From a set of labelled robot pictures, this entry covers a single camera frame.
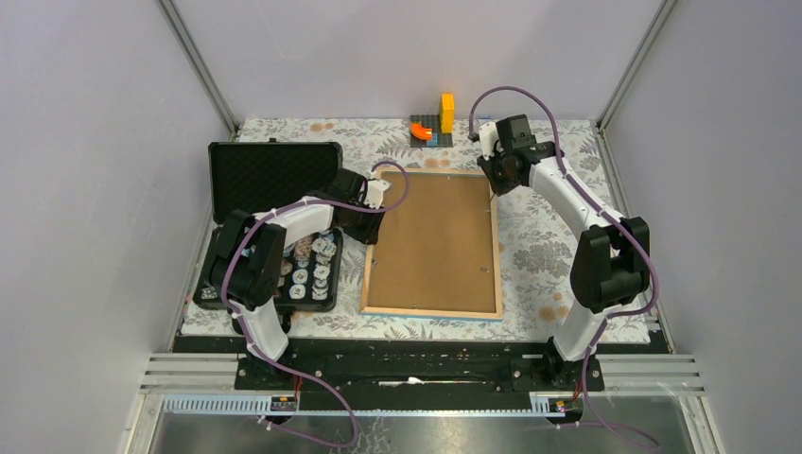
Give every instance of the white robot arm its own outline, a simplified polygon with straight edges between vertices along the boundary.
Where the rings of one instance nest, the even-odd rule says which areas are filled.
[[[478,164],[497,195],[527,185],[542,195],[579,240],[571,270],[571,287],[578,304],[571,308],[550,344],[556,362],[583,359],[587,346],[604,319],[620,312],[646,289],[648,272],[631,245],[567,180],[570,175],[603,211],[630,229],[648,251],[649,230],[640,218],[627,219],[604,203],[576,175],[568,163],[559,167],[553,142],[537,144],[525,115],[487,122],[479,127],[482,155]]]
[[[248,349],[254,355],[258,347],[269,359],[277,360],[288,346],[288,338],[273,304],[278,274],[285,248],[304,236],[341,227],[351,237],[375,244],[383,213],[368,213],[381,206],[390,183],[366,179],[350,170],[341,169],[336,180],[318,197],[303,197],[285,208],[250,215],[241,211],[230,214],[204,260],[201,277],[221,292],[226,274],[227,296],[232,316],[244,324],[250,336]],[[362,209],[361,213],[347,207]],[[264,225],[248,241],[251,245],[236,260],[232,258],[252,227],[261,219]]]

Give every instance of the cable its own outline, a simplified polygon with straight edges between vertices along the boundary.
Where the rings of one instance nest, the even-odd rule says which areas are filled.
[[[253,227],[251,227],[251,230],[248,231],[248,233],[242,239],[242,242],[239,243],[239,246],[236,248],[236,251],[234,253],[234,258],[232,258],[231,263],[229,264],[228,269],[226,270],[225,276],[223,277],[223,283],[220,286],[220,299],[222,300],[222,302],[228,308],[230,308],[234,312],[232,314],[232,316],[234,318],[238,318],[239,316],[241,316],[242,312],[240,311],[239,307],[232,305],[231,302],[228,300],[228,285],[229,285],[229,282],[231,281],[232,274],[234,274],[234,268],[236,267],[236,262],[239,260],[239,257],[242,255],[242,251],[246,248],[246,246],[248,246],[248,243],[251,241],[251,238],[253,238],[253,235],[259,230],[259,228],[262,227],[263,225],[265,225],[265,223],[267,223],[268,220],[270,220],[270,219],[273,219],[273,218],[275,218],[277,216],[280,216],[280,215],[286,213],[287,211],[294,210],[295,208],[300,208],[302,206],[307,206],[307,205],[333,205],[333,206],[338,206],[338,207],[346,208],[346,209],[353,210],[353,211],[358,211],[360,213],[386,213],[386,212],[396,208],[398,205],[400,205],[407,198],[407,195],[410,193],[410,177],[407,175],[407,171],[404,170],[404,168],[402,166],[400,166],[399,164],[397,164],[397,163],[395,163],[393,161],[380,161],[380,162],[376,163],[371,170],[372,171],[376,170],[380,166],[384,166],[384,165],[390,165],[390,166],[397,167],[401,171],[401,174],[404,176],[404,194],[401,196],[401,198],[398,201],[396,201],[395,203],[393,203],[390,206],[387,206],[385,208],[373,209],[373,208],[362,208],[362,207],[359,207],[359,206],[349,205],[347,203],[342,203],[342,202],[339,202],[339,201],[323,201],[323,200],[296,201],[296,202],[294,202],[294,203],[292,203],[290,205],[283,206],[283,207],[281,207],[281,208],[279,208],[277,210],[270,211],[263,218],[258,220],[253,225]],[[317,384],[323,386],[324,388],[326,388],[335,397],[337,397],[337,400],[339,400],[340,403],[342,404],[342,406],[345,407],[345,410],[348,412],[348,416],[351,418],[351,425],[352,425],[352,427],[354,429],[354,436],[352,437],[351,441],[348,442],[347,444],[341,444],[341,443],[329,442],[329,441],[320,439],[320,438],[315,437],[313,435],[309,435],[309,434],[300,432],[300,431],[292,429],[292,428],[286,428],[286,427],[281,426],[281,425],[274,425],[271,422],[267,423],[268,424],[268,429],[277,428],[277,429],[282,430],[284,432],[291,433],[291,434],[299,436],[301,438],[305,438],[305,439],[309,440],[310,442],[314,442],[314,443],[317,443],[317,444],[320,444],[320,445],[333,447],[333,448],[351,447],[351,446],[355,445],[357,443],[357,441],[359,440],[359,425],[357,423],[357,417],[354,415],[354,411],[351,410],[351,406],[348,405],[348,402],[345,400],[345,397],[343,397],[342,394],[338,393],[337,390],[335,390],[331,385],[326,383],[324,380],[322,380],[320,378],[317,378],[316,376],[301,372],[301,371],[296,371],[295,369],[292,369],[292,368],[287,367],[287,366],[285,366],[283,364],[280,364],[278,361],[270,359],[262,351],[262,349],[259,348],[259,345],[257,345],[256,342],[253,341],[253,336],[251,335],[251,332],[248,330],[247,325],[244,324],[244,323],[241,323],[240,327],[242,328],[242,334],[245,336],[245,342],[247,342],[252,347],[253,354],[256,355],[258,358],[262,359],[263,361],[267,362],[269,365],[275,367],[276,369],[278,369],[280,371],[284,371],[284,372],[286,372],[288,374],[296,375],[296,376],[300,377],[301,379],[305,378],[307,380],[314,381],[315,383],[317,383]]]
[[[579,183],[579,181],[576,180],[573,177],[573,175],[568,173],[568,169],[566,167],[566,163],[563,161],[564,153],[563,153],[563,150],[560,148],[560,136],[559,136],[559,134],[557,132],[557,120],[554,119],[554,115],[551,113],[551,110],[549,110],[549,108],[546,107],[546,104],[544,104],[543,101],[538,99],[537,96],[527,92],[526,90],[523,90],[523,89],[518,88],[518,87],[513,87],[513,86],[510,86],[510,85],[502,85],[500,87],[492,88],[492,89],[484,92],[483,94],[481,94],[481,96],[479,96],[479,98],[477,98],[477,100],[474,102],[474,105],[471,107],[471,113],[468,116],[468,136],[470,137],[470,136],[472,136],[474,134],[474,112],[476,111],[477,106],[479,106],[479,102],[482,101],[483,99],[485,99],[488,95],[490,95],[492,93],[495,93],[495,92],[500,92],[500,91],[503,91],[503,90],[518,92],[521,95],[524,95],[524,96],[528,97],[529,99],[531,99],[532,101],[534,101],[535,103],[537,103],[537,105],[540,106],[541,109],[543,109],[543,112],[546,113],[546,116],[549,118],[549,122],[551,123],[551,131],[554,134],[554,149],[555,149],[555,154],[556,154],[556,158],[557,158],[557,166],[560,168],[560,172],[563,173],[563,176],[571,184],[571,186],[573,186],[573,188],[577,191],[577,193],[579,193],[579,195],[591,207],[593,207],[593,209],[596,210],[596,212],[601,217],[603,217],[607,222],[610,222],[610,224],[612,224],[614,227],[616,227],[616,229],[627,239],[627,241],[629,241],[630,244],[632,244],[632,246],[635,248],[637,253],[640,255],[640,258],[642,258],[643,262],[646,264],[646,268],[649,270],[649,275],[652,276],[652,298],[649,300],[649,303],[647,305],[645,305],[644,307],[640,308],[640,309],[628,310],[628,311],[624,311],[624,312],[618,312],[618,313],[615,313],[615,314],[607,315],[607,317],[601,322],[601,325],[599,326],[599,330],[596,332],[596,334],[593,336],[593,339],[587,345],[587,349],[585,350],[585,353],[584,353],[583,368],[582,368],[582,393],[583,393],[583,397],[584,397],[585,402],[587,402],[587,407],[590,409],[590,411],[593,413],[593,415],[596,416],[596,419],[599,420],[599,424],[601,424],[602,426],[607,428],[607,430],[612,432],[613,435],[615,435],[616,437],[621,439],[624,443],[639,447],[641,449],[645,449],[645,450],[649,450],[649,451],[659,450],[660,449],[660,443],[652,436],[648,436],[647,435],[646,438],[649,439],[650,441],[652,441],[653,444],[652,445],[644,445],[643,443],[635,442],[635,441],[630,440],[629,438],[621,435],[618,431],[616,431],[615,428],[626,428],[628,430],[631,430],[631,431],[634,431],[634,432],[637,432],[637,433],[640,433],[641,430],[638,429],[638,428],[632,428],[632,427],[629,427],[629,426],[626,426],[626,425],[613,424],[613,423],[608,423],[608,422],[604,421],[604,419],[599,415],[599,412],[596,411],[596,408],[593,407],[593,404],[590,402],[590,396],[587,393],[587,364],[590,361],[590,356],[593,353],[593,348],[599,342],[599,339],[602,337],[602,333],[604,332],[604,329],[607,327],[607,321],[609,321],[611,319],[615,319],[617,317],[629,317],[629,316],[633,316],[633,315],[642,315],[642,314],[645,314],[645,313],[649,312],[650,310],[652,310],[654,308],[654,306],[656,306],[656,304],[657,304],[657,295],[660,294],[660,283],[659,283],[659,281],[657,279],[657,272],[654,270],[654,263],[652,263],[652,259],[649,257],[649,255],[646,253],[646,251],[643,249],[643,247],[640,245],[640,243],[638,243],[637,240],[635,240],[635,238],[632,236],[632,234],[630,234],[629,231],[627,231],[626,228],[624,228],[624,226],[621,225],[621,223],[617,219],[613,218],[612,216],[610,216],[609,213],[604,211],[604,209],[598,203],[596,203],[596,201],[593,200],[593,197],[590,194],[588,194],[587,191],[584,190],[584,188]]]

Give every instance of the open black case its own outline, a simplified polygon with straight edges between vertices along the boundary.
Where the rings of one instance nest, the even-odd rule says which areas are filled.
[[[342,148],[336,142],[214,142],[209,145],[209,172],[212,185],[212,219],[220,225],[234,210],[262,213],[289,205],[311,191],[330,185],[342,166]],[[212,233],[205,262],[212,252],[219,228]],[[290,299],[287,289],[279,288],[274,303],[279,313],[288,317],[295,310],[326,312],[337,301],[342,236],[334,232],[337,252],[328,276],[328,296],[313,300],[312,291],[302,299]],[[204,309],[225,309],[218,293],[201,278],[193,301]]]

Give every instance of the gray wall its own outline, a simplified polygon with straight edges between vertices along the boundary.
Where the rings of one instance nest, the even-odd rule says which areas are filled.
[[[0,6],[0,452],[113,452],[225,132],[153,1]]]
[[[799,452],[802,3],[681,2],[609,130],[730,453]]]
[[[178,0],[240,119],[457,115],[497,85],[533,90],[561,118],[595,118],[660,0]],[[538,109],[495,95],[481,112]]]

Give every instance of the patterned surface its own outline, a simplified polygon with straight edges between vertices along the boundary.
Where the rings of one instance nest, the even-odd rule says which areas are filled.
[[[610,202],[609,189],[588,121],[559,122],[568,160],[599,196]],[[549,123],[532,121],[539,141],[551,139]],[[376,161],[392,159],[406,167],[476,169],[478,146],[467,135],[467,121],[454,125],[453,148],[410,148],[406,120],[250,119],[239,140],[297,142],[336,141],[343,166],[367,174]],[[466,321],[359,314],[365,246],[344,237],[337,306],[328,313],[298,313],[290,336],[355,339],[439,339],[545,341],[565,320],[574,297],[568,274],[574,239],[545,200],[519,187],[498,199],[498,231],[504,317],[500,321]],[[234,334],[224,311],[187,305],[183,334]],[[614,319],[601,338],[609,342],[648,342],[642,318]]]

